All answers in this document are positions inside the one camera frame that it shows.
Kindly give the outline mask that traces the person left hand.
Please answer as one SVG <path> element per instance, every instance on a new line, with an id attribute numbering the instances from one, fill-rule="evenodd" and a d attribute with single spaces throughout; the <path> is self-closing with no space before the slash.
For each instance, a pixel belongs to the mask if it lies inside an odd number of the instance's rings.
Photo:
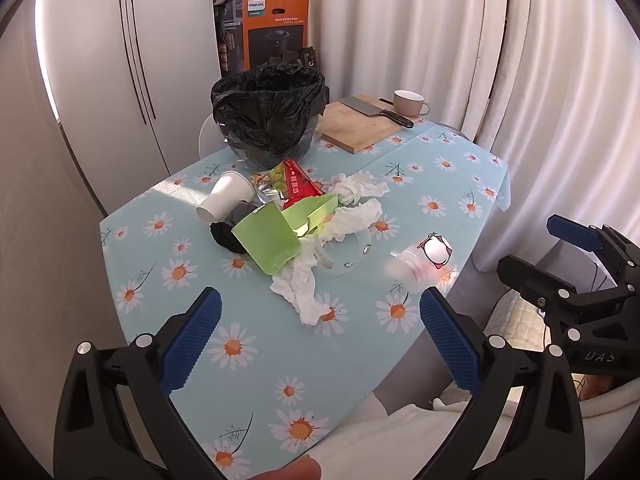
<path id="1" fill-rule="evenodd" d="M 310 456 L 304 455 L 280 469 L 258 474 L 250 480 L 320 480 L 321 467 Z"/>

